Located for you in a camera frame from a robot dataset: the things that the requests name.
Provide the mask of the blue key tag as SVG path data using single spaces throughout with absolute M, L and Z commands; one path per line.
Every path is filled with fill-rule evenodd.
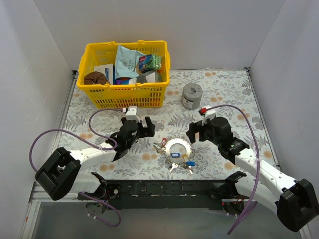
M 193 161 L 188 161 L 188 162 L 186 162 L 186 165 L 188 165 L 188 166 L 195 166 L 196 164 L 195 164 L 195 162 L 193 162 Z

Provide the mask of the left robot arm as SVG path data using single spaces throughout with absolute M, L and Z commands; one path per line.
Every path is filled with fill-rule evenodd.
M 93 172 L 82 174 L 83 170 L 103 163 L 114 162 L 125 156 L 140 138 L 153 137 L 155 125 L 150 117 L 145 117 L 147 126 L 141 121 L 122 118 L 120 130 L 111 135 L 101 145 L 81 150 L 68 151 L 64 147 L 56 149 L 36 171 L 35 180 L 54 201 L 68 193 L 89 193 L 95 199 L 105 196 L 104 178 Z

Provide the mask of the key with blue white tag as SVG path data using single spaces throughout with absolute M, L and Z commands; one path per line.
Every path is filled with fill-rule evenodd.
M 180 153 L 171 153 L 170 157 L 172 158 L 180 158 L 181 154 Z

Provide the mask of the yellow key tag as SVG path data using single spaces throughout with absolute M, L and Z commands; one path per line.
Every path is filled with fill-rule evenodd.
M 188 160 L 188 156 L 186 154 L 183 155 L 183 160 L 184 160 L 185 163 L 187 163 L 189 161 Z

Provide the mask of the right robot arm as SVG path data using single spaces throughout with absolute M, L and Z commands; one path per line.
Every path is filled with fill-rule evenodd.
M 276 213 L 280 222 L 293 232 L 298 232 L 319 215 L 312 183 L 306 179 L 296 180 L 268 162 L 257 159 L 248 144 L 234 137 L 227 119 L 215 117 L 207 122 L 190 123 L 186 133 L 190 142 L 196 141 L 197 133 L 199 141 L 214 143 L 221 156 L 256 176 L 255 181 L 243 177 L 227 183 L 225 191 L 229 197 L 249 196 L 257 182 L 255 201 Z

